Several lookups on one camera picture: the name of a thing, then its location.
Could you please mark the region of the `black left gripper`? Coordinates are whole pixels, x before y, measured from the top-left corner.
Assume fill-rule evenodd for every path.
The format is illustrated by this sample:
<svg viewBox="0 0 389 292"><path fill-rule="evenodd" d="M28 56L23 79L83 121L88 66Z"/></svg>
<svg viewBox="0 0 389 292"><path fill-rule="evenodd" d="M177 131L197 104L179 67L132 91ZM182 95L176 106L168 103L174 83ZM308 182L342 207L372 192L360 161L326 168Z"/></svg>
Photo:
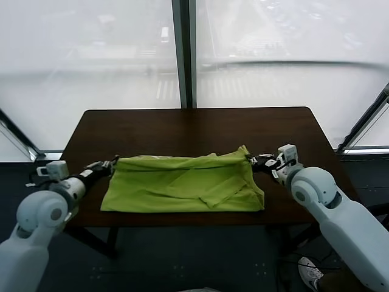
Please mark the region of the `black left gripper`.
<svg viewBox="0 0 389 292"><path fill-rule="evenodd" d="M78 174L78 179L84 184L85 189L89 190L99 179L105 175L114 173L115 165L119 156L115 155L112 159L105 161L96 161L90 168L84 169Z"/></svg>

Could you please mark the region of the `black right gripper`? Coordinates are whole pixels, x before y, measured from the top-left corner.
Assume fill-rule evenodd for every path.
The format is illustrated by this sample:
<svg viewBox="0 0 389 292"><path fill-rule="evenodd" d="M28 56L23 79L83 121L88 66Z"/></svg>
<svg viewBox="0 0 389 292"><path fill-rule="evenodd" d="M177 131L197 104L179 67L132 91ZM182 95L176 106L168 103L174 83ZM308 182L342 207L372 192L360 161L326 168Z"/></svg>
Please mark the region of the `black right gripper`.
<svg viewBox="0 0 389 292"><path fill-rule="evenodd" d="M278 168L278 161L275 160L275 156L268 153L259 155L246 155L248 162L253 167L254 173L265 173L271 175L274 170Z"/></svg>

